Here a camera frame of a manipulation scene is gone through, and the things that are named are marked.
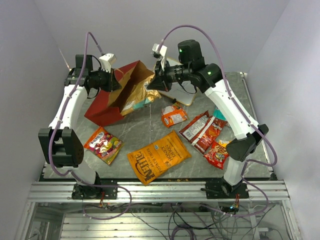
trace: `kettle potato chips bag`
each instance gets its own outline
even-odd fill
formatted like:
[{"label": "kettle potato chips bag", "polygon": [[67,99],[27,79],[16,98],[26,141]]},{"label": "kettle potato chips bag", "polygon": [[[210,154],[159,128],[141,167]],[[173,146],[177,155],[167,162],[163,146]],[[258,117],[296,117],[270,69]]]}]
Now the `kettle potato chips bag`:
[{"label": "kettle potato chips bag", "polygon": [[127,155],[138,179],[147,185],[191,155],[175,131]]}]

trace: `purple cable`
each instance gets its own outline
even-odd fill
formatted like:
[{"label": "purple cable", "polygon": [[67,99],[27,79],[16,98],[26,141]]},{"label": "purple cable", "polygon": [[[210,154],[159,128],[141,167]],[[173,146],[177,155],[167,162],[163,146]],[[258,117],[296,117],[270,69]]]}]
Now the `purple cable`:
[{"label": "purple cable", "polygon": [[179,25],[179,26],[176,26],[174,27],[173,29],[171,29],[166,35],[165,37],[161,40],[161,43],[159,44],[159,47],[157,49],[158,52],[160,52],[160,49],[161,47],[164,45],[164,42],[165,40],[167,39],[167,37],[169,36],[170,33],[172,33],[174,30],[176,29],[179,29],[179,28],[192,28],[192,29],[196,29],[198,30],[199,32],[201,32],[207,39],[208,41],[210,42],[211,46],[213,47],[214,49],[214,52],[218,58],[218,61],[219,61],[219,65],[220,65],[220,68],[221,68],[221,72],[222,72],[222,78],[223,78],[223,82],[224,82],[224,85],[225,85],[225,88],[227,90],[227,93],[230,97],[230,99],[233,101],[234,105],[238,108],[238,110],[241,112],[241,114],[243,115],[243,117],[245,118],[245,120],[248,122],[248,124],[261,136],[261,138],[267,143],[267,145],[269,146],[269,148],[271,149],[273,155],[274,155],[274,161],[273,163],[267,163],[267,162],[262,162],[262,161],[258,161],[258,160],[254,160],[254,159],[248,159],[245,163],[244,163],[244,166],[243,166],[243,169],[242,169],[242,172],[241,172],[241,176],[242,176],[242,180],[251,185],[252,187],[256,188],[257,190],[259,190],[264,196],[265,196],[265,199],[266,199],[266,205],[264,207],[264,209],[260,210],[260,211],[257,211],[257,212],[253,212],[253,213],[250,213],[250,214],[244,214],[244,215],[232,215],[232,214],[229,214],[229,213],[225,213],[225,212],[222,212],[220,209],[216,209],[216,208],[213,208],[213,207],[208,207],[206,205],[203,205],[201,204],[202,206],[208,208],[208,209],[211,209],[211,210],[214,210],[214,211],[217,211],[217,212],[220,212],[220,213],[223,213],[227,216],[234,216],[234,217],[250,217],[250,216],[253,216],[253,215],[257,215],[259,213],[262,213],[263,211],[265,211],[267,208],[268,208],[268,204],[269,204],[269,199],[268,199],[268,196],[266,195],[266,193],[260,189],[259,187],[257,187],[256,185],[248,182],[245,177],[244,177],[244,172],[246,170],[246,167],[248,165],[248,162],[254,162],[254,163],[258,163],[258,164],[262,164],[262,165],[265,165],[265,166],[268,166],[268,167],[272,167],[274,165],[277,164],[278,162],[278,156],[277,156],[277,153],[274,149],[274,147],[272,146],[272,144],[269,142],[269,140],[266,138],[266,136],[263,135],[263,133],[257,128],[255,127],[250,119],[246,116],[246,114],[244,113],[244,111],[241,109],[241,107],[239,106],[239,104],[237,103],[237,101],[232,97],[232,93],[231,93],[231,90],[229,88],[229,85],[228,85],[228,80],[226,78],[226,74],[225,74],[225,69],[224,69],[224,65],[222,63],[222,59],[220,57],[220,54],[218,52],[218,49],[216,47],[216,45],[214,44],[214,42],[212,41],[212,39],[210,38],[210,36],[205,32],[203,31],[201,28],[197,27],[197,26],[194,26],[194,25],[189,25],[189,24],[184,24],[184,25]]},{"label": "purple cable", "polygon": [[[66,108],[67,108],[67,105],[68,105],[68,102],[70,100],[70,98],[72,97],[72,95],[74,94],[74,92],[76,91],[78,85],[79,85],[79,82],[80,82],[80,79],[82,77],[82,75],[84,74],[84,71],[85,71],[85,67],[86,67],[86,59],[87,59],[87,50],[88,50],[88,38],[89,38],[89,35],[92,37],[92,39],[94,40],[96,46],[98,47],[101,55],[103,55],[103,51],[101,49],[101,47],[99,46],[96,38],[93,36],[93,34],[91,32],[87,32],[86,35],[85,35],[85,43],[84,43],[84,54],[83,54],[83,62],[82,62],[82,67],[81,67],[81,71],[80,71],[80,74],[79,74],[79,77],[78,79],[76,80],[75,82],[75,85],[73,87],[73,89],[70,91],[69,93],[69,96],[70,97],[67,97],[64,104],[63,104],[63,107],[61,109],[61,113],[59,115],[59,119],[62,120],[63,117],[64,117],[64,114],[65,114],[65,111],[66,111]],[[58,128],[60,127],[61,125],[61,121],[58,121],[53,132],[52,132],[52,135],[51,135],[51,138],[50,138],[50,142],[49,142],[49,149],[48,149],[48,157],[49,157],[49,162],[50,162],[50,166],[52,168],[52,170],[58,175],[58,176],[61,176],[61,177],[64,177],[66,176],[67,174],[71,173],[71,175],[79,182],[87,185],[87,186],[90,186],[90,187],[95,187],[95,188],[114,188],[114,187],[117,187],[117,188],[120,188],[120,189],[123,189],[125,190],[128,194],[129,194],[129,199],[130,199],[130,202],[127,206],[127,208],[121,212],[120,214],[116,215],[116,216],[112,216],[112,217],[105,217],[105,218],[99,218],[99,217],[91,217],[89,216],[88,214],[86,214],[86,210],[85,208],[83,208],[83,214],[88,217],[88,218],[91,218],[91,219],[95,219],[95,220],[109,220],[109,219],[114,219],[114,218],[117,218],[121,215],[123,215],[124,213],[126,213],[129,208],[131,207],[131,203],[132,203],[132,195],[130,193],[130,191],[128,189],[126,189],[125,187],[123,186],[119,186],[119,185],[96,185],[96,184],[90,184],[88,182],[85,182],[83,181],[82,179],[80,179],[71,169],[66,171],[65,173],[61,173],[57,170],[56,166],[54,165],[54,162],[53,162],[53,158],[52,158],[52,146],[53,146],[53,142],[54,142],[54,139],[55,139],[55,136],[56,136],[56,133],[57,133],[57,130]]]}]

